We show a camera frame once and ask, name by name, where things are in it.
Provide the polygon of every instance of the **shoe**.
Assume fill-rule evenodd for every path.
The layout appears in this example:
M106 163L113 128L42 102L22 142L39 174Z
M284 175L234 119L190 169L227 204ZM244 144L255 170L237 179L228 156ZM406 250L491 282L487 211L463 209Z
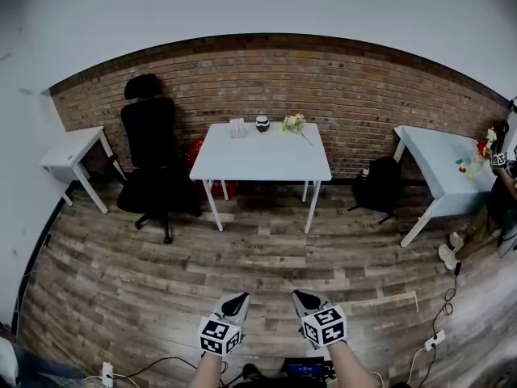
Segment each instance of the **shoe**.
M253 364L245 364L242 368L242 379L244 381L254 381L256 379L263 379L264 376L259 369Z
M458 260L447 244L440 244L438 247L438 256L441 258L447 270L454 270Z
M449 242L454 248L454 251L458 251L463 247L463 239L455 231L449 234Z

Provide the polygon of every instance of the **chair headrest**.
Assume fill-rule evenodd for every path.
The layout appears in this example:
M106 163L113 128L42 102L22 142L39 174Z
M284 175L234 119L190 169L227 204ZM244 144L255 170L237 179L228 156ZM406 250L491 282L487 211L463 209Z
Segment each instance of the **chair headrest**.
M136 78L129 79L124 90L126 99L152 98L160 95L162 88L155 74L142 74Z

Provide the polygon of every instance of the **wood plank floor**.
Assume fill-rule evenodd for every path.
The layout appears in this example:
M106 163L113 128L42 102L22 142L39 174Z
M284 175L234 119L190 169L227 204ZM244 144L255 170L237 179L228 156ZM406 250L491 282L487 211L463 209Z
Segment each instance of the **wood plank floor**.
M310 200L301 203L301 186L263 186L243 188L229 202L216 200L223 233L208 204L199 219L172 217L174 243L167 246L158 224L135 230L138 216L116 208L118 184L95 188L110 213L102 215L76 190L74 206L63 208L38 257L19 324L24 347L92 375L103 361L122 374L162 356L197 365L201 315L237 291L252 297L247 337L227 357L222 377L230 381L246 362L274 375L286 356L317 355L297 334L290 296L308 288L343 308L348 342L366 367L386 386L405 381L454 284L437 246L468 222L434 220L402 249L401 238L431 202L427 188L404 188L397 217L379 226L381 213L347 212L355 203L350 187L327 186L305 235ZM454 313L437 321L447 339L425 386L477 386L477 376L499 361L495 353L516 341L516 268L515 253L499 259L494 245L464 263ZM414 386L431 359L427 352L417 358ZM136 380L144 388L185 386L191 378L187 365L164 361Z

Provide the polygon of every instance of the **white table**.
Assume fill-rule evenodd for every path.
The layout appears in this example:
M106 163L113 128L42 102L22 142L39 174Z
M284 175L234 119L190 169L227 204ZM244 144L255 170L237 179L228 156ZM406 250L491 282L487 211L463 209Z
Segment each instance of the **white table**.
M395 132L401 138L394 155L395 160L400 160L407 147L435 198L401 241L401 247L406 247L431 218L474 211L490 193L496 177L487 160L473 179L459 172L460 166L456 161L463 159L469 162L477 153L477 142L472 138L411 126L396 127Z
M79 167L85 154L97 141L101 142L108 157L113 155L113 151L104 135L103 127L98 126L65 133L63 138L41 159L40 165L50 173L52 173L53 168L71 169L100 211L106 214L106 205L104 205L90 183L88 183L83 170ZM125 179L119 163L115 161L114 165ZM64 192L62 197L65 199L66 204L73 205L72 200Z
M229 124L213 124L201 146L191 171L191 179L201 179L219 231L221 219L212 197L213 180L219 179L228 200L225 181L305 181L302 201L305 202L309 181L314 193L305 233L309 232L322 181L330 181L322 139L316 124L306 124L300 134L280 133L280 123L271 123L265 133L254 124L246 124L247 137L232 139Z

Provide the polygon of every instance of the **brick wall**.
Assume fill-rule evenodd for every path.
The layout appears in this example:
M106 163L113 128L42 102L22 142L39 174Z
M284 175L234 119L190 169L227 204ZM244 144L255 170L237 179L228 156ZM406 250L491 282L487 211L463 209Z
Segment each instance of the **brick wall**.
M126 169L132 165L120 109L132 101L124 86L146 73L156 74L176 103L180 143L235 117L302 113L318 124L334 177L354 177L392 154L398 125L482 137L507 115L507 101L479 82L384 46L305 35L188 40L107 61L51 88L65 128L103 125Z

